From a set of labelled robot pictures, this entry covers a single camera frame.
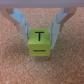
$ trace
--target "carpeted floor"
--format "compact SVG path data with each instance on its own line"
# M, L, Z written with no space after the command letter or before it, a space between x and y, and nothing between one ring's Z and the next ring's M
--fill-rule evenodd
M49 28L60 8L19 10L30 28ZM50 57L31 57L14 24L1 15L0 84L84 84L84 8L65 23Z

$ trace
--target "speckled surface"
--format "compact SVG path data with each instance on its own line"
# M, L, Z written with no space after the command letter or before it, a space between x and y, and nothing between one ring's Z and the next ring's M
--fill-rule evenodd
M30 28L49 28L60 9L19 10ZM84 8L65 23L50 57L31 57L21 34L1 15L0 84L84 84Z

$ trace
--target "stacked block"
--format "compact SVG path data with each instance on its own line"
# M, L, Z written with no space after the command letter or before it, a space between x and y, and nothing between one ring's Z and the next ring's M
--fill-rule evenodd
M50 56L50 29L30 29L28 47L30 56Z

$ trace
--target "green block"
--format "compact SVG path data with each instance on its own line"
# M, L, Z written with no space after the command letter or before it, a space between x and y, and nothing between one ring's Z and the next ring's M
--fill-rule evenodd
M28 47L30 56L50 56L50 29L30 29Z

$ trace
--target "block top face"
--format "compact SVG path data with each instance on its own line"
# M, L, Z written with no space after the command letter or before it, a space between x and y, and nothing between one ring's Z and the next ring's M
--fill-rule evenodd
M84 7L84 0L0 0L0 8Z
M30 29L28 44L51 44L49 29Z

